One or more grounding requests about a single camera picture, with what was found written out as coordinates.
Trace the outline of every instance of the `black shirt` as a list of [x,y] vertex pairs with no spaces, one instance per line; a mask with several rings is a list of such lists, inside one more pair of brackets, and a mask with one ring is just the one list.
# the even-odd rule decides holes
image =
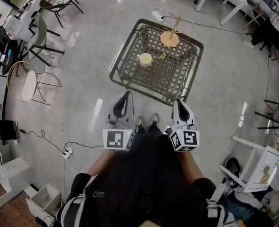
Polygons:
[[[89,180],[77,175],[69,198]],[[137,227],[146,220],[163,227],[216,226],[206,208],[215,188],[206,178],[185,181],[167,135],[137,134],[130,151],[118,152],[86,187],[81,226]]]

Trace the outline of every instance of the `black sleeve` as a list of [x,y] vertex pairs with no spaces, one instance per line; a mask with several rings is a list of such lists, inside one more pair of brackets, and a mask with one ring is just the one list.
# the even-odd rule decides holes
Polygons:
[[82,194],[90,179],[91,176],[87,173],[77,174],[73,180],[67,201]]
[[[215,184],[208,178],[200,178],[193,182],[194,187],[200,189],[207,199],[210,199],[216,190]],[[228,203],[225,196],[221,196],[218,204],[222,205],[225,211],[224,222],[228,218]]]

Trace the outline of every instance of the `white cup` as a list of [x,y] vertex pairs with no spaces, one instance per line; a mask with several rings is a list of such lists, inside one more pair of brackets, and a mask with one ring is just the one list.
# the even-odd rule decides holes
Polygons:
[[140,64],[143,67],[148,67],[152,65],[152,56],[149,53],[143,53],[141,55],[137,55],[137,58],[140,61]]

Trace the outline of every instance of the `metal lattice table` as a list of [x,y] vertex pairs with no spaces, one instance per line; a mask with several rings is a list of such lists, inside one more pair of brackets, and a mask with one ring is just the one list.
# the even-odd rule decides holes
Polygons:
[[[178,34],[175,48],[163,46],[160,35],[166,31],[163,25],[140,19],[111,69],[110,79],[125,88],[132,89],[167,105],[175,99],[186,101],[203,52],[202,43]],[[152,66],[142,67],[138,54],[149,53],[157,58]]]

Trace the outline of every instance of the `blue jeans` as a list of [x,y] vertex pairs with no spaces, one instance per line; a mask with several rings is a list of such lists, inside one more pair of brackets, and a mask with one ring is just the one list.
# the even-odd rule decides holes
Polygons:
[[227,196],[228,211],[234,215],[235,220],[243,220],[243,223],[249,221],[251,216],[258,210],[248,203],[239,201],[234,193]]

